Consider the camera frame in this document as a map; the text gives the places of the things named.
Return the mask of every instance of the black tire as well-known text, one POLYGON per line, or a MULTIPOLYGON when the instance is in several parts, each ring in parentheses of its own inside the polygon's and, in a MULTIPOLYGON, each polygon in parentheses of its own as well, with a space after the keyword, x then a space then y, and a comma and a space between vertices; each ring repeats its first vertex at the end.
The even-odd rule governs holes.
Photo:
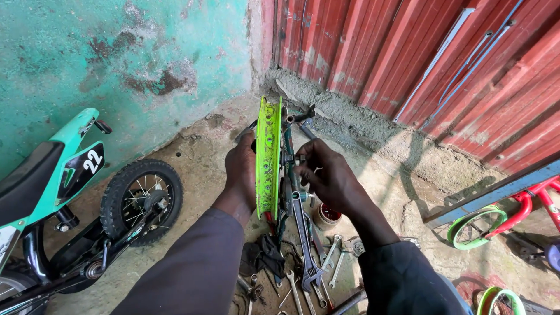
POLYGON ((148 234, 132 242, 130 246, 140 247, 161 239, 177 221, 183 205, 183 184, 179 175, 171 165, 163 161, 138 160, 123 167, 113 176, 101 199, 101 223, 111 239, 117 240, 129 231, 122 214, 124 196, 137 178, 149 174, 156 174, 163 178, 171 187, 172 196, 170 194, 169 200, 171 211, 160 223, 162 227, 150 230, 148 234))
MULTIPOLYGON (((26 289, 39 283, 39 279, 33 274, 33 271, 29 268, 25 260, 16 257, 8 258, 0 276, 11 279, 12 281, 17 281, 26 289)), ((20 313, 26 315, 43 315, 46 312, 46 307, 47 304, 42 302, 33 306, 30 312, 25 313, 24 310, 20 313)))

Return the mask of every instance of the corrugated metal wall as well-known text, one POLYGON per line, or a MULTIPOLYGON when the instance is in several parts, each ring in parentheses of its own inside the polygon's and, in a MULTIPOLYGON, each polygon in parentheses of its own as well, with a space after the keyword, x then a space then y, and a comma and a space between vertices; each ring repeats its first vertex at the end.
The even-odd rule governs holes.
POLYGON ((277 1, 301 78, 507 173, 560 150, 559 0, 277 1))

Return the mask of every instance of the concrete floor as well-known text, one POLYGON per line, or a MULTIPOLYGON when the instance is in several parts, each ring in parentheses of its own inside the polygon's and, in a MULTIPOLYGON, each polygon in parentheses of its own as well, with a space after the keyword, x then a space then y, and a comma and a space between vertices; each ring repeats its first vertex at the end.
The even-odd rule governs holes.
MULTIPOLYGON (((52 298, 48 308, 49 314, 81 314, 98 315, 109 314, 111 310, 124 298, 126 293, 156 261, 160 260, 169 246, 182 235, 214 201, 220 193, 226 179, 223 165, 226 153, 234 146, 233 138, 250 122, 258 112, 259 98, 244 95, 230 100, 214 111, 214 116, 202 119, 195 125, 184 130, 180 136, 167 147, 150 155, 151 158, 161 159, 171 164, 183 179, 184 202, 183 209, 175 226, 157 243, 143 247, 127 249, 119 259, 109 267, 100 280, 89 289, 76 294, 58 294, 52 298)), ((443 193, 434 184, 415 175, 403 172, 400 164, 376 154, 364 154, 361 151, 347 150, 331 137, 317 132, 319 137, 334 150, 342 153, 358 179, 365 187, 371 198, 380 206, 387 220, 401 236, 416 237, 422 246, 422 252, 430 260, 433 268, 448 277, 467 298, 468 292, 483 285, 500 285, 524 296, 527 299, 543 304, 549 308, 560 308, 560 281, 558 276, 547 268, 537 268, 518 258, 510 250, 510 244, 498 237, 496 240, 471 251, 459 251, 451 248, 435 233, 427 229, 420 217, 422 209, 435 209, 442 206, 448 194, 443 193), (411 200, 410 192, 415 192, 417 198, 411 200)), ((294 147, 299 147, 307 141, 303 133, 295 131, 294 147)), ((75 200, 71 207, 85 226, 99 213, 101 195, 107 181, 91 187, 75 200)), ((67 234, 48 231, 46 248, 48 255, 52 255, 66 240, 78 231, 67 234)), ((246 229, 246 241, 253 242, 257 236, 268 232, 264 221, 253 216, 246 229)), ((326 233, 319 232, 324 243, 330 243, 326 238, 334 234, 343 235, 346 239, 357 235, 347 218, 333 230, 326 233)), ((295 233, 293 220, 287 224, 284 237, 296 244, 299 239, 295 233)), ((336 263, 340 251, 336 251, 333 261, 336 263)), ((292 268, 293 262, 288 260, 287 268, 292 268)), ((331 272, 324 275, 325 283, 330 281, 331 272)), ((339 304, 353 294, 361 277, 357 258, 346 255, 334 289, 329 289, 329 295, 335 304, 339 304)), ((281 299, 290 289, 284 280, 277 297, 264 272, 258 275, 258 283, 262 283, 268 305, 259 302, 254 304, 253 314, 277 314, 281 299)), ((315 303, 317 314, 325 314, 326 309, 318 306, 316 296, 311 295, 315 303)), ((304 313, 309 309, 300 293, 300 300, 304 313)), ((246 313, 246 302, 236 294, 230 314, 246 313)), ((367 307, 367 300, 358 305, 358 309, 349 312, 358 314, 367 307)), ((288 314, 296 314, 292 297, 288 297, 282 310, 288 314)))

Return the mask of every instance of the bike seat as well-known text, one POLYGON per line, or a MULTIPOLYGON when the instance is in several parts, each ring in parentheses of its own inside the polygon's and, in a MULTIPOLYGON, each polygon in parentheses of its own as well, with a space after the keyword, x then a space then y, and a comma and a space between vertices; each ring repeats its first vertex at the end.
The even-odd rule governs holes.
POLYGON ((62 142, 42 142, 0 181, 0 226, 29 216, 35 210, 63 150, 62 142))

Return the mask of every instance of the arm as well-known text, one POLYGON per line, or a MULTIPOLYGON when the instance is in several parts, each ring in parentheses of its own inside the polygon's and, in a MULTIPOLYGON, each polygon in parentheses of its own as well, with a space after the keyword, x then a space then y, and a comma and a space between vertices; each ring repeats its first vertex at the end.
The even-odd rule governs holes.
POLYGON ((348 216, 366 252, 358 262, 367 293, 368 314, 457 314, 461 305, 412 243, 401 242, 371 201, 344 157, 321 139, 299 149, 305 162, 294 168, 302 186, 331 209, 348 216))
POLYGON ((251 132, 228 152, 223 192, 111 315, 227 314, 245 240, 243 228, 255 209, 253 139, 251 132))

